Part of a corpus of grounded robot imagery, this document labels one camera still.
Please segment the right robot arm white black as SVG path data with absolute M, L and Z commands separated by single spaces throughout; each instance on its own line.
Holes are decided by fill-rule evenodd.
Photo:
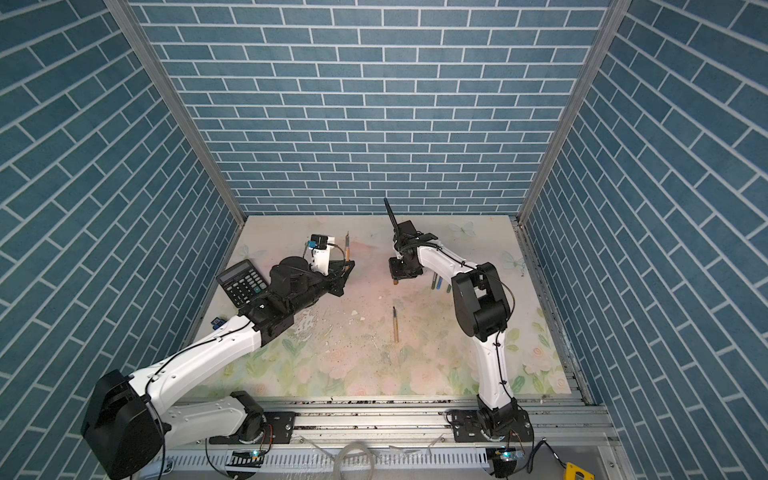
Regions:
M 458 256 L 432 234 L 397 236 L 394 249 L 397 255 L 389 259 L 394 281 L 430 270 L 451 282 L 455 316 L 476 358 L 477 417 L 483 433 L 491 439 L 533 440 L 528 412 L 513 395 L 507 373 L 504 343 L 513 307 L 495 266 Z

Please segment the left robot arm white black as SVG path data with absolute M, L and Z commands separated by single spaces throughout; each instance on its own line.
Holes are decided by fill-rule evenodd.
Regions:
M 170 357 L 124 375 L 104 374 L 90 395 L 81 435 L 111 479 L 126 479 L 169 448 L 220 437 L 262 442 L 269 434 L 263 408 L 244 391 L 207 403 L 178 400 L 235 360 L 266 347 L 322 296 L 340 297 L 354 269 L 332 260 L 327 273 L 301 256 L 281 260 L 264 279 L 248 260 L 222 272 L 220 286 L 238 310 L 218 329 Z

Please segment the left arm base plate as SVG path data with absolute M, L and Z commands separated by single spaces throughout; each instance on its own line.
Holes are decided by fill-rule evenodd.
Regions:
M 213 445 L 262 445 L 288 444 L 291 441 L 296 413 L 264 412 L 250 415 L 236 432 L 229 436 L 214 436 Z

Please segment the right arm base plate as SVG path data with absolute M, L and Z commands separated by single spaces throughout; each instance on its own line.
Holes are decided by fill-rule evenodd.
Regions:
M 457 443 L 525 443 L 535 437 L 528 412 L 520 407 L 494 411 L 452 409 L 444 413 L 444 418 Z

